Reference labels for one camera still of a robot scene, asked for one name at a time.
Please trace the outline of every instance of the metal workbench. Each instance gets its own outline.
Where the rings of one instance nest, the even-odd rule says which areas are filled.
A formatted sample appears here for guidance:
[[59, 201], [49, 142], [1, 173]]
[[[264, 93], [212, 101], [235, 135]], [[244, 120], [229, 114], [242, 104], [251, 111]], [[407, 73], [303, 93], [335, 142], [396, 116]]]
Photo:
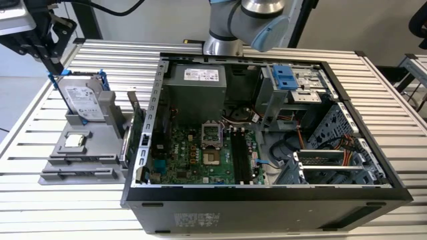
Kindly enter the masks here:
[[419, 83], [427, 88], [427, 55], [407, 54], [399, 67], [406, 68]]
[[[140, 105], [148, 105], [160, 52], [199, 54], [201, 46], [87, 40], [76, 45], [65, 64], [73, 71], [104, 69], [111, 89], [116, 91], [116, 104], [123, 110], [131, 110], [125, 91], [136, 87]], [[370, 60], [352, 51], [284, 48], [266, 53], [246, 48], [244, 55], [328, 62], [410, 188], [414, 202], [344, 233], [197, 234], [163, 238], [427, 239], [427, 125]], [[0, 238], [141, 239], [145, 233], [136, 217], [131, 210], [120, 207], [123, 184], [37, 184], [45, 159], [65, 126], [64, 115], [65, 104], [47, 81], [0, 145], [0, 233], [4, 233]]]

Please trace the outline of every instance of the green circuit board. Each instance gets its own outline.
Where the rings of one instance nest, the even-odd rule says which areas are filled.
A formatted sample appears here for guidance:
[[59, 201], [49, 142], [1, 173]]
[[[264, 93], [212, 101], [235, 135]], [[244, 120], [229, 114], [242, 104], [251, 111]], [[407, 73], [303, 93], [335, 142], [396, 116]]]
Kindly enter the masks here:
[[[179, 126], [172, 130], [169, 154], [165, 159], [165, 172], [156, 174], [156, 178], [149, 178], [153, 184], [213, 184], [233, 185], [235, 168], [232, 160], [232, 145], [229, 133], [223, 133], [220, 150], [201, 149], [201, 125]], [[259, 149], [254, 132], [246, 133], [248, 148], [247, 160], [252, 166], [252, 152], [259, 156]], [[264, 184], [263, 168], [258, 168], [259, 175], [254, 177], [254, 184]]]

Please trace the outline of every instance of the floor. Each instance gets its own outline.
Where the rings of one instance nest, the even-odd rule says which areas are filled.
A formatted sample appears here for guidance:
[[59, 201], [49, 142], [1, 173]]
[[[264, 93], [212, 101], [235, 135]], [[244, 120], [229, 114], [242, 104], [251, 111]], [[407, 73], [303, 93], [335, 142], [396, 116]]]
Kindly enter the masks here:
[[[0, 128], [11, 130], [47, 80], [47, 77], [0, 76]], [[0, 130], [0, 142], [7, 134]]]

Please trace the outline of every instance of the motherboard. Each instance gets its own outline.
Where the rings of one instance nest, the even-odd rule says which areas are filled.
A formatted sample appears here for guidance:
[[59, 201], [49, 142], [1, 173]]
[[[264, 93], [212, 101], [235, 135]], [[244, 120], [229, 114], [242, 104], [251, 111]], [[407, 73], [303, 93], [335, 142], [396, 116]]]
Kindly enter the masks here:
[[264, 184], [256, 165], [259, 147], [250, 130], [225, 129], [216, 122], [177, 125], [171, 131], [169, 151], [153, 160], [152, 184]]

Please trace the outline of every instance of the white sticker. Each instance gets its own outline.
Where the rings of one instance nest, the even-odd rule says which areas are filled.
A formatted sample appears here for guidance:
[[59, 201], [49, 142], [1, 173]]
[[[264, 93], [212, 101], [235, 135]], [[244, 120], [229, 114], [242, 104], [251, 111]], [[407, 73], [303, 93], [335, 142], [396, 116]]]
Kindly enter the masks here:
[[212, 69], [188, 68], [184, 72], [184, 80], [219, 82], [219, 71]]
[[88, 121], [104, 121], [104, 115], [91, 88], [67, 86], [65, 91], [77, 114]]
[[220, 213], [175, 213], [177, 227], [216, 227], [220, 222]]
[[252, 122], [254, 122], [254, 123], [258, 123], [258, 122], [259, 122], [259, 119], [260, 119], [260, 115], [258, 115], [258, 114], [255, 113], [255, 115], [254, 115], [254, 117], [252, 117]]

